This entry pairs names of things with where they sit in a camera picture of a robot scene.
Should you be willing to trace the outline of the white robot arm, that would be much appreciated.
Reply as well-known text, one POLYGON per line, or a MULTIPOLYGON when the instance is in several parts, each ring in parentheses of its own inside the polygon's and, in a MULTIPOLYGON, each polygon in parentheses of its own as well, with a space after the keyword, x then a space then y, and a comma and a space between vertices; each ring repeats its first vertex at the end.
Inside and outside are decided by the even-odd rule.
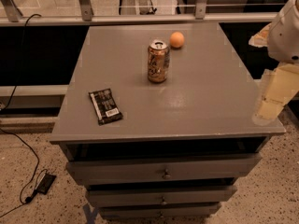
POLYGON ((259 85, 252 120, 258 125, 274 121, 284 106, 299 92, 299 0, 288 0, 271 23, 252 36, 249 44, 267 47, 268 56, 278 61, 265 69, 259 85))

